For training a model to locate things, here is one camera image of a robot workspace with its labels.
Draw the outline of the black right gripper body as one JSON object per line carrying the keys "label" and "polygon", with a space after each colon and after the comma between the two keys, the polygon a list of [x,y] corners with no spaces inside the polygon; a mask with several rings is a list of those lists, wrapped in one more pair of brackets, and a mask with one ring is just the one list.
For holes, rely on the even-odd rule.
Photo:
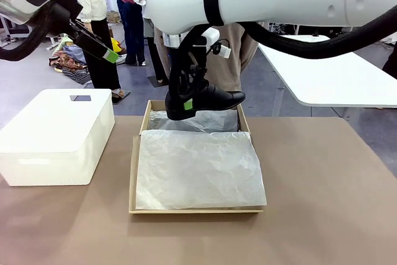
{"label": "black right gripper body", "polygon": [[198,72],[206,67],[207,38],[204,33],[207,29],[191,29],[181,34],[169,35],[169,52],[171,66],[181,71]]}

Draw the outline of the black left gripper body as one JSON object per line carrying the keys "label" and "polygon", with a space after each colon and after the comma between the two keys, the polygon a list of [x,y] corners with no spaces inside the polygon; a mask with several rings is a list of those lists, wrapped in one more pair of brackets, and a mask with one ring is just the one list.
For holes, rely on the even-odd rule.
{"label": "black left gripper body", "polygon": [[47,35],[67,34],[71,39],[78,39],[82,26],[77,24],[76,19],[82,9],[77,0],[51,0],[47,10]]}

